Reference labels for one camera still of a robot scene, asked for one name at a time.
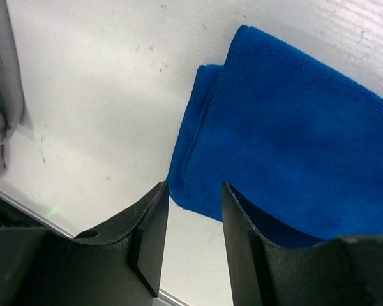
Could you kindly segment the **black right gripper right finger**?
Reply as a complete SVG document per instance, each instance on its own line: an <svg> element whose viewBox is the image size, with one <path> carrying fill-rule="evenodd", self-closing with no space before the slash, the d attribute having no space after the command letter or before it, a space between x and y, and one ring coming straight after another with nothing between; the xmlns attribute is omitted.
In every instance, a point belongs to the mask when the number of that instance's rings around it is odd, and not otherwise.
<svg viewBox="0 0 383 306"><path fill-rule="evenodd" d="M323 241L222 186L234 305L383 305L383 235Z"/></svg>

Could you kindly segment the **blue microfiber towel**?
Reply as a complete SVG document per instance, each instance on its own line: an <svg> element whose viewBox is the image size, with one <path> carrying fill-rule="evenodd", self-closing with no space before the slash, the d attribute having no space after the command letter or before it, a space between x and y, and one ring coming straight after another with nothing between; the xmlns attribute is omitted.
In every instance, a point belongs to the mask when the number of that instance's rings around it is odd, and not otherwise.
<svg viewBox="0 0 383 306"><path fill-rule="evenodd" d="M179 206L216 220L231 184L285 246L383 235L383 99L243 25L223 65L197 70L167 182Z"/></svg>

